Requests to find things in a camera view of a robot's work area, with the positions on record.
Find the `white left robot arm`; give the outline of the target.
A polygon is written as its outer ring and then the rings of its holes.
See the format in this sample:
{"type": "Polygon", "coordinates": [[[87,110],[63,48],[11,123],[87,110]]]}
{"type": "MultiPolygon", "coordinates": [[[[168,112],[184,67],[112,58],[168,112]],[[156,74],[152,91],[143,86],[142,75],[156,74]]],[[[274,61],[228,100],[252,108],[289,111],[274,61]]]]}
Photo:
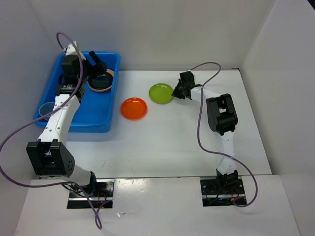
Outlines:
{"type": "Polygon", "coordinates": [[[49,116],[44,131],[37,141],[29,142],[26,150],[36,175],[40,177],[59,177],[80,185],[86,196],[98,191],[96,177],[75,165],[73,155],[66,148],[66,139],[73,117],[82,101],[86,81],[91,81],[106,73],[107,65],[94,51],[89,55],[94,65],[81,54],[67,52],[61,66],[53,114],[49,116]]]}

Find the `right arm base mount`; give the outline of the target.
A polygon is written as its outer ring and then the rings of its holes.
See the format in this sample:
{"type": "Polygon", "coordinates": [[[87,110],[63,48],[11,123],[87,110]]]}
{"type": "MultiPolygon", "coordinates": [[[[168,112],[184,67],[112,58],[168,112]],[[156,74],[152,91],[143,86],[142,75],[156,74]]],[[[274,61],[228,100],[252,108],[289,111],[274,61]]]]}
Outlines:
{"type": "Polygon", "coordinates": [[[225,190],[219,189],[214,177],[201,178],[201,195],[204,207],[232,206],[235,201],[238,205],[246,205],[247,199],[242,179],[236,185],[225,190]]]}

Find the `blue plastic cup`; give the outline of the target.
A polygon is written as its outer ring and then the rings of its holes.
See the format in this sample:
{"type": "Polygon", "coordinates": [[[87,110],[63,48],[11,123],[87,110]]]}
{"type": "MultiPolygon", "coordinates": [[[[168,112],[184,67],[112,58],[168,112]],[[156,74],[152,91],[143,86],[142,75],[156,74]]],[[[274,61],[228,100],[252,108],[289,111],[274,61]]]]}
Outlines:
{"type": "Polygon", "coordinates": [[[39,108],[39,115],[44,116],[47,113],[52,112],[53,108],[55,106],[54,102],[46,102],[39,108]]]}

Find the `tan woven wicker tray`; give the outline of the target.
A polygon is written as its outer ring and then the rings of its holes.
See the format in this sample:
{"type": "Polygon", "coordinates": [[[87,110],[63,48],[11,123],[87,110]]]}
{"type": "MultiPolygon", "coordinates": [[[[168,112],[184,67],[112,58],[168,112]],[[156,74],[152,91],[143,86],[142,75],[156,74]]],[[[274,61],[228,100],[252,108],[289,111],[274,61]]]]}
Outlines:
{"type": "MultiPolygon", "coordinates": [[[[107,72],[106,72],[104,75],[111,75],[111,76],[113,77],[113,79],[114,79],[114,71],[113,71],[113,70],[108,69],[107,72]]],[[[89,86],[89,88],[90,88],[92,91],[95,91],[95,92],[105,92],[105,91],[110,90],[111,87],[108,88],[108,89],[104,89],[104,90],[94,90],[94,89],[92,89],[92,88],[89,86]]]]}

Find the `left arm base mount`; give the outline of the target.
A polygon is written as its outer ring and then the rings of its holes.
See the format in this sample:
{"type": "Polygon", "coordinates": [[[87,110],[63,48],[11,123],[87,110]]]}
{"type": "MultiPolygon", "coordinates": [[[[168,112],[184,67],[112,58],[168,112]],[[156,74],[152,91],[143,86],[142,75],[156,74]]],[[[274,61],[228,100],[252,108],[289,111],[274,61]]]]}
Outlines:
{"type": "MultiPolygon", "coordinates": [[[[113,207],[113,193],[114,193],[114,179],[97,179],[94,190],[88,190],[89,199],[94,207],[98,208],[112,208],[113,207]]],[[[69,191],[67,209],[87,209],[90,208],[89,202],[83,192],[73,185],[64,185],[65,189],[69,191]]]]}

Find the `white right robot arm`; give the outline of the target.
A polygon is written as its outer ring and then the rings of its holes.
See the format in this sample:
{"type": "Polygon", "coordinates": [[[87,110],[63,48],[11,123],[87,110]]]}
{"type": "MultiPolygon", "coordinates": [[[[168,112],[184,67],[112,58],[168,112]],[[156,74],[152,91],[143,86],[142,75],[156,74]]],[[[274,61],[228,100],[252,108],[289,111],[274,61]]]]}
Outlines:
{"type": "Polygon", "coordinates": [[[216,188],[221,193],[230,191],[238,181],[238,172],[234,155],[234,131],[238,123],[234,103],[230,94],[214,93],[201,84],[195,83],[195,76],[191,71],[180,73],[172,96],[179,99],[190,99],[200,102],[197,122],[197,142],[201,149],[211,154],[217,154],[216,188]],[[200,125],[203,105],[206,105],[207,121],[210,129],[215,133],[220,144],[220,151],[206,150],[200,139],[200,125]]]}

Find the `green plastic plate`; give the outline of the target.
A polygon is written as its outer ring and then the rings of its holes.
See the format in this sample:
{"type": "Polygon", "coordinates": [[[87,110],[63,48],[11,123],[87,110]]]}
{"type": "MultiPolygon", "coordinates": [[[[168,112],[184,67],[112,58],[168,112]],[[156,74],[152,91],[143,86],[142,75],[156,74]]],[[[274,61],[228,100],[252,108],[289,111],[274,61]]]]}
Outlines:
{"type": "Polygon", "coordinates": [[[172,99],[173,88],[166,83],[157,83],[150,87],[149,97],[150,99],[158,104],[167,104],[172,99]]]}

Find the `black plastic plate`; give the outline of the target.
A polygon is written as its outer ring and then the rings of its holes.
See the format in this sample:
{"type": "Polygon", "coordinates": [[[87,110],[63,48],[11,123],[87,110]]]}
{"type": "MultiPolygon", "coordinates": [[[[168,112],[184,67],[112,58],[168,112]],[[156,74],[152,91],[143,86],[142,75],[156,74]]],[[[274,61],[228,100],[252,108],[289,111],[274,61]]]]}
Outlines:
{"type": "Polygon", "coordinates": [[[112,86],[113,77],[111,75],[101,75],[89,81],[89,86],[94,90],[104,90],[112,86]]]}

